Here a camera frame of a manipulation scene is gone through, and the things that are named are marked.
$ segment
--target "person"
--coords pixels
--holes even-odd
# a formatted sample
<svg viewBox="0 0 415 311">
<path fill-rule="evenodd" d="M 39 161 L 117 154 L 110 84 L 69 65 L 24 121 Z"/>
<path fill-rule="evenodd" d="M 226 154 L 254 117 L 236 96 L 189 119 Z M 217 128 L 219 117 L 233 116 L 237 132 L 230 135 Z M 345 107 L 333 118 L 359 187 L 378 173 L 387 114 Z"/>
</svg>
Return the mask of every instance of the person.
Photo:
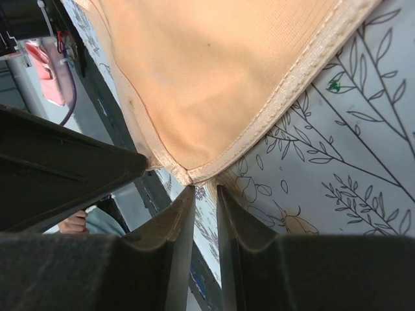
<svg viewBox="0 0 415 311">
<path fill-rule="evenodd" d="M 58 224 L 59 231 L 65 234 L 109 234 L 123 236 L 126 231 L 109 214 L 98 207 L 88 213 L 77 211 Z"/>
</svg>

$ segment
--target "floral pattern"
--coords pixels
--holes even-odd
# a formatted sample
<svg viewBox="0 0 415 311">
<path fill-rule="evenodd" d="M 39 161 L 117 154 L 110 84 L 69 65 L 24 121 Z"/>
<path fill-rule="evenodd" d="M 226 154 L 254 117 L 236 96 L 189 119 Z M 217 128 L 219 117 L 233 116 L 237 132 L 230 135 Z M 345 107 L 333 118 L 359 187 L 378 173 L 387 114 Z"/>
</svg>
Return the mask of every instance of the floral pattern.
<svg viewBox="0 0 415 311">
<path fill-rule="evenodd" d="M 226 172 L 244 208 L 277 233 L 415 236 L 414 14 L 412 0 L 383 1 Z M 156 172 L 174 200 L 183 186 Z M 220 284 L 205 187 L 196 189 L 194 238 Z"/>
</svg>

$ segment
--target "wire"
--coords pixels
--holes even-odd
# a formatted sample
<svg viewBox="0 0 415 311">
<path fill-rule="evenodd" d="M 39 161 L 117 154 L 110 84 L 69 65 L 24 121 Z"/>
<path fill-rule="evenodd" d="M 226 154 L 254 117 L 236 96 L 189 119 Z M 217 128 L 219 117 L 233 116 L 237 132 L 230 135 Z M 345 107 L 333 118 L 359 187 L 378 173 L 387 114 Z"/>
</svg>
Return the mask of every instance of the wire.
<svg viewBox="0 0 415 311">
<path fill-rule="evenodd" d="M 62 49 L 62 53 L 64 54 L 64 58 L 68 58 L 67 52 L 66 52 L 66 48 L 65 45 L 62 44 L 61 46 Z M 64 126 L 66 124 L 66 122 L 71 118 L 74 110 L 75 110 L 75 106 L 77 105 L 77 87 L 75 85 L 75 80 L 73 78 L 72 75 L 72 71 L 71 68 L 69 67 L 68 62 L 65 62 L 66 68 L 69 71 L 69 78 L 71 79 L 71 84 L 72 84 L 72 92 L 73 92 L 73 98 L 72 98 L 72 103 L 69 106 L 69 111 L 67 112 L 66 116 L 64 117 L 64 119 L 61 121 L 61 123 L 59 123 L 59 125 Z"/>
<path fill-rule="evenodd" d="M 38 0 L 38 7 L 40 7 L 43 17 L 45 18 L 47 28 L 49 29 L 49 33 L 51 34 L 51 37 L 54 37 L 51 21 L 49 21 L 49 17 L 47 16 L 47 13 L 45 10 L 45 3 L 42 0 Z"/>
</svg>

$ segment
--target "pink object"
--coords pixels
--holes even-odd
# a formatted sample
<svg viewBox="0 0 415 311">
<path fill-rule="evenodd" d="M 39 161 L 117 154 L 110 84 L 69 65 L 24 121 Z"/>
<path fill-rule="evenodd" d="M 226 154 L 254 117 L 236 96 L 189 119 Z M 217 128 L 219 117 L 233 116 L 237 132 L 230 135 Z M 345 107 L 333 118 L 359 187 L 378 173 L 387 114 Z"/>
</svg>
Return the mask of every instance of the pink object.
<svg viewBox="0 0 415 311">
<path fill-rule="evenodd" d="M 39 74 L 41 91 L 44 97 L 53 104 L 65 106 L 65 99 L 56 71 L 43 45 L 28 41 L 25 48 Z"/>
</svg>

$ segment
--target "person's hand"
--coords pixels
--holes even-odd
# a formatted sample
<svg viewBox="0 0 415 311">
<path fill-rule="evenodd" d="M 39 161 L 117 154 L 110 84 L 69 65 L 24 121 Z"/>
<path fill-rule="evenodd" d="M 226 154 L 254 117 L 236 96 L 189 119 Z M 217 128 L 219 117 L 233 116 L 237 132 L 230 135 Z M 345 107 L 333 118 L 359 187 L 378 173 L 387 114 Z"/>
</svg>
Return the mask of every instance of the person's hand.
<svg viewBox="0 0 415 311">
<path fill-rule="evenodd" d="M 74 215 L 66 218 L 58 224 L 61 233 L 83 233 L 88 234 L 89 230 L 86 228 L 87 213 L 84 211 L 77 211 Z"/>
</svg>

